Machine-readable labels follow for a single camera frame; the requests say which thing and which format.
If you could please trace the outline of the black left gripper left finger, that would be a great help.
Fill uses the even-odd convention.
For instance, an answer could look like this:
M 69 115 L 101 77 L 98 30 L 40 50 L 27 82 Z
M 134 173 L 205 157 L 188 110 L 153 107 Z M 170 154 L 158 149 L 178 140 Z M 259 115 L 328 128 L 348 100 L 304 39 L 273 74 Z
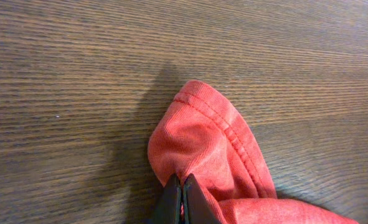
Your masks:
M 163 189 L 153 213 L 154 224 L 180 224 L 182 190 L 176 174 L 170 176 Z

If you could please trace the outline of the orange soccer t-shirt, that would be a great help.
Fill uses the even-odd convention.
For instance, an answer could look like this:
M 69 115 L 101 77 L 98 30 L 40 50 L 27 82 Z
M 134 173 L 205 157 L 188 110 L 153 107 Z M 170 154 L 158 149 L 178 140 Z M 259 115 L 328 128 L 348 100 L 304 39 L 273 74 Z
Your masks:
M 187 82 L 148 143 L 160 183 L 193 174 L 222 223 L 349 223 L 292 199 L 279 199 L 257 141 L 231 102 L 204 82 Z

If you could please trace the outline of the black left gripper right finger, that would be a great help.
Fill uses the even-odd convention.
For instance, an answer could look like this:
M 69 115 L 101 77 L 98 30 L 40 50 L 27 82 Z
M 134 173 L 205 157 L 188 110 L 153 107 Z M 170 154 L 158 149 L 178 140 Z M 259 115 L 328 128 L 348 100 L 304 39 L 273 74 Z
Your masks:
M 194 174 L 183 185 L 184 224 L 220 224 Z

